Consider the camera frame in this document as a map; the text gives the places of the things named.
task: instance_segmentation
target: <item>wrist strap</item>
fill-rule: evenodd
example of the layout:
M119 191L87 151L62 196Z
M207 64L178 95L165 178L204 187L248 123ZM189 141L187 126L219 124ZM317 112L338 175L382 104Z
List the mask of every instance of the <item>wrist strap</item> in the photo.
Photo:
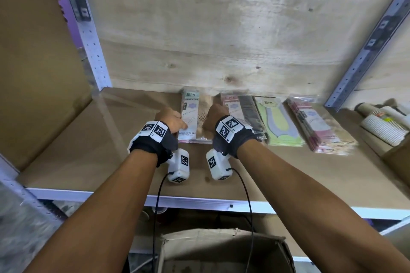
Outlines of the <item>wrist strap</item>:
M213 148L237 158L238 148L250 139L257 139L252 127L233 116L223 116L215 125Z
M172 151L178 149L178 141L164 122L148 121L128 145L129 153L135 149L155 153L159 167L172 157Z

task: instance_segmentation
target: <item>white cable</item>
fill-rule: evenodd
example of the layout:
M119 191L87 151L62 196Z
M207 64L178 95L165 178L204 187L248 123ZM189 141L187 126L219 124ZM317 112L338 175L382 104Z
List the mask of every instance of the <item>white cable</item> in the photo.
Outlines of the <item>white cable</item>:
M143 262L141 265L137 266L134 270L132 270L131 273L137 272L138 270L140 270L141 268L143 268L144 266L146 266L146 265L147 265L148 263L150 263L151 261L152 261L152 258L151 258L151 259L148 259L147 261Z

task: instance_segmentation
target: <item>metal shelf frame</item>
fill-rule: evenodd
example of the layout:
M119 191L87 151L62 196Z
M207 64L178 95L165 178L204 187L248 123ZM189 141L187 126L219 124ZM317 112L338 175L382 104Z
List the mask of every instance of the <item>metal shelf frame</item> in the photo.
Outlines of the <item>metal shelf frame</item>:
M63 9L64 17L71 31L73 41L77 46L83 45L97 83L101 91L104 87L112 87L110 75L105 64L104 54L101 49L94 19L88 0L85 4L79 4L76 0L59 0ZM337 85L325 106L338 110L349 94L354 90L365 72L371 67L374 60L385 48L392 35L407 17L410 0L393 0L380 22L375 27L369 40L361 49L353 64ZM64 217L50 210L49 205L44 205L38 199L44 200L69 200L84 202L92 192L75 190L55 190L24 188L16 182L19 172L3 156L0 155L0 180L14 193L37 209L52 222L61 224ZM154 206L156 196L148 196L145 205ZM234 212L248 212L248 202L234 200L214 200L204 198L177 198L160 197L160 206L170 208L208 209ZM252 202L253 211L256 213L275 213L267 202ZM410 216L410 210L402 209L377 209L356 208L353 209L362 218L368 219L394 219L404 220Z

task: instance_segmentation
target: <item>forearm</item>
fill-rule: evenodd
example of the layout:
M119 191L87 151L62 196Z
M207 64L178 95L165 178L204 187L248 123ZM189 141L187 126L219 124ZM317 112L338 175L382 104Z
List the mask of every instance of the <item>forearm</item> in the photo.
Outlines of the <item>forearm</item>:
M156 154L132 151L54 233L25 272L121 272L156 163Z
M238 157L322 272L409 269L404 256L346 203L257 141L242 145Z

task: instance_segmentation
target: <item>white tracking device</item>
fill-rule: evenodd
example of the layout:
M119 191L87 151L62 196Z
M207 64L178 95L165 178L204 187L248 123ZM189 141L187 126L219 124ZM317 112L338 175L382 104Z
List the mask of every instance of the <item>white tracking device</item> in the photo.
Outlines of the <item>white tracking device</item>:
M168 180L172 183L182 183L189 178L189 153L184 149L178 149L173 152L172 158L167 161Z
M232 176L232 168L228 159L230 155L223 155L215 149L211 149L206 154L209 169L214 180L224 180Z

